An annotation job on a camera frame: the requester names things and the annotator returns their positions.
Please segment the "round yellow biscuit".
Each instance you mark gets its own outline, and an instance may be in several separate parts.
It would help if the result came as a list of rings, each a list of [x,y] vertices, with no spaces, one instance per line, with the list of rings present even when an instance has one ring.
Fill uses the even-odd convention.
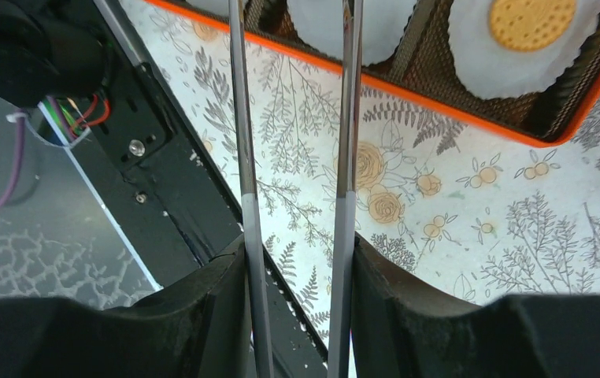
[[[548,47],[569,28],[575,0],[496,0],[489,10],[489,29],[507,50],[532,52]]]

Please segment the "orange cookie tin box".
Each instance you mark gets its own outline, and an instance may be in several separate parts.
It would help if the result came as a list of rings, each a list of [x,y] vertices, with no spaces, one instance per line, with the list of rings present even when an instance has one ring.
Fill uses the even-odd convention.
[[[450,51],[451,1],[423,1],[403,22],[401,46],[366,68],[363,83],[530,146],[568,142],[600,96],[600,12],[579,55],[547,89],[479,99],[458,78]]]

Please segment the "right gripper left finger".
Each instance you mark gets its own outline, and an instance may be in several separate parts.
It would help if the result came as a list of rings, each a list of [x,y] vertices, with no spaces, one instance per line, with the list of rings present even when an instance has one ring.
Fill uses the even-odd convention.
[[[0,377],[244,377],[244,242],[129,307],[0,299]]]

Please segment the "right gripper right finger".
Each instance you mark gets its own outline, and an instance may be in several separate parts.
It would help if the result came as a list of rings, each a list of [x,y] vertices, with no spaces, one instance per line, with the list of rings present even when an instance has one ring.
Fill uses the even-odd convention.
[[[600,377],[600,295],[505,295],[478,306],[366,241],[354,250],[360,377]]]

